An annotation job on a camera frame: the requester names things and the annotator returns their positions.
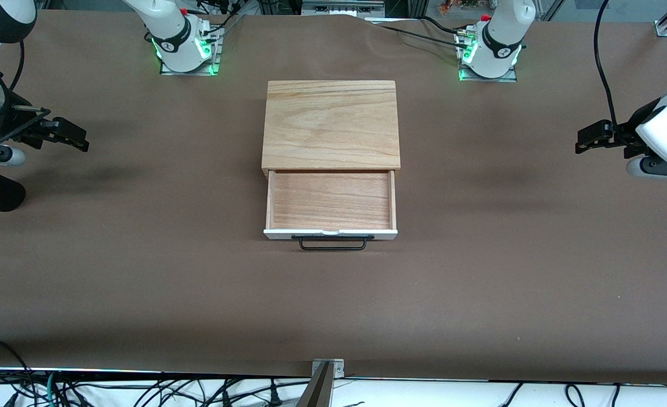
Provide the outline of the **wooden drawer with white front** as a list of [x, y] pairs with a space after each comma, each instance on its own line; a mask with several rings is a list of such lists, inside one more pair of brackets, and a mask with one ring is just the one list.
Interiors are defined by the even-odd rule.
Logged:
[[394, 170], [268, 170], [264, 235], [272, 240], [398, 235]]

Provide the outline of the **black metal drawer handle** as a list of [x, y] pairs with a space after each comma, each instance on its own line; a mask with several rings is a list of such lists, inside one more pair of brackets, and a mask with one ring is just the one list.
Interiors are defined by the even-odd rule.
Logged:
[[292, 235], [305, 252], [361, 252], [373, 235]]

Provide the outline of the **light wooden drawer cabinet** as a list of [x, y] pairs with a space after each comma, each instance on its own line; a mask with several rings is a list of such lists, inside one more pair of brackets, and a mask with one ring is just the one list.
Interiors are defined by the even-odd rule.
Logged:
[[400, 170], [395, 81], [269, 81], [261, 167]]

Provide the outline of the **brown table cover sheet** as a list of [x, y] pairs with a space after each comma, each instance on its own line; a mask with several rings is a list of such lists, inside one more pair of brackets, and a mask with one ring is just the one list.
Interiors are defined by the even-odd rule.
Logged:
[[[132, 12], [43, 10], [27, 100], [86, 129], [0, 173], [0, 340], [33, 367], [667, 383], [667, 180], [619, 149], [587, 23], [536, 23], [516, 83], [352, 16], [246, 16], [215, 77], [161, 76]], [[264, 237], [272, 80], [393, 80], [399, 235]]]

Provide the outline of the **grey metal strut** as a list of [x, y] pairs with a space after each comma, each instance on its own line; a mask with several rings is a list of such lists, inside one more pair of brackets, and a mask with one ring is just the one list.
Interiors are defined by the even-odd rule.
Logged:
[[313, 362], [313, 373], [296, 407], [331, 407], [334, 388], [335, 361], [317, 360]]

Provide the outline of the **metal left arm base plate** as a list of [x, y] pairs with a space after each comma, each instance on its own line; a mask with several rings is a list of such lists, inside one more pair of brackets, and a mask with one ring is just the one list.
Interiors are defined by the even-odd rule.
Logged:
[[515, 64], [522, 44], [512, 47], [490, 48], [480, 43], [476, 31], [458, 31], [453, 38], [461, 47], [457, 50], [458, 79], [490, 83], [515, 83]]

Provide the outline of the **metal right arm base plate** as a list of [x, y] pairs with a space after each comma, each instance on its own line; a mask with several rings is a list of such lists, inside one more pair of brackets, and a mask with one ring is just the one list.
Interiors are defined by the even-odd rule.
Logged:
[[172, 70], [163, 62], [162, 54], [157, 50], [156, 56], [160, 61], [159, 72], [161, 75], [168, 76], [217, 76], [222, 61], [223, 34], [225, 34], [225, 30], [222, 28], [212, 34], [206, 34], [202, 38], [196, 39], [196, 57], [200, 57], [201, 64], [196, 69], [187, 72]]

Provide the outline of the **aluminium frame rail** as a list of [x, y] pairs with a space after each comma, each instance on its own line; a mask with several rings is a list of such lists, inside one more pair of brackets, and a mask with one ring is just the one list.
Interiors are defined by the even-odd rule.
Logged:
[[302, 16], [350, 15], [357, 18], [385, 18], [384, 0], [302, 0]]

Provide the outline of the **silver metal bracket plate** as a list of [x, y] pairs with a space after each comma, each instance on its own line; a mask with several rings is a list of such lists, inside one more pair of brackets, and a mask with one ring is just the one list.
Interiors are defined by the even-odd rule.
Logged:
[[312, 362], [311, 376], [313, 377], [320, 366], [330, 362], [333, 366], [333, 378], [343, 379], [345, 377], [344, 359], [316, 358]]

